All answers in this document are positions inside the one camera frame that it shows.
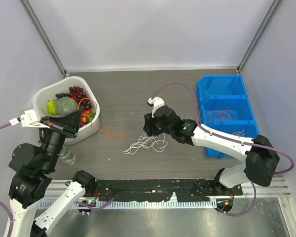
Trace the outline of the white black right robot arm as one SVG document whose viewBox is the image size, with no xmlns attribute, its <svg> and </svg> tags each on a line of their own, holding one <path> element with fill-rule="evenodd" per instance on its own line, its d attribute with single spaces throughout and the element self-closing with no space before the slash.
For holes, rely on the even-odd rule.
<svg viewBox="0 0 296 237">
<path fill-rule="evenodd" d="M 164 133 L 178 143 L 213 149 L 241 162 L 217 172 L 213 189 L 218 195 L 224 195 L 235 186 L 247 182 L 262 187 L 270 185 L 280 158 L 266 137 L 259 135 L 253 139 L 220 132 L 195 120 L 181 119 L 168 106 L 145 114 L 144 119 L 143 130 L 148 136 Z"/>
</svg>

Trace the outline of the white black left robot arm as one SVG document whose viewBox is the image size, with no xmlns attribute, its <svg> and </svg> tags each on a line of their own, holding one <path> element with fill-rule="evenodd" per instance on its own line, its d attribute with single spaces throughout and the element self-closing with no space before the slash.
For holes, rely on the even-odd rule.
<svg viewBox="0 0 296 237">
<path fill-rule="evenodd" d="M 30 109 L 10 120 L 11 125 L 20 123 L 22 127 L 39 129 L 41 145 L 23 143 L 12 153 L 9 167 L 16 173 L 8 192 L 6 237 L 46 237 L 79 198 L 94 194 L 95 177 L 78 171 L 56 201 L 43 214 L 35 216 L 52 181 L 48 175 L 55 171 L 65 140 L 77 136 L 81 117 L 82 110 L 77 109 L 65 116 L 38 119 L 34 109 Z"/>
</svg>

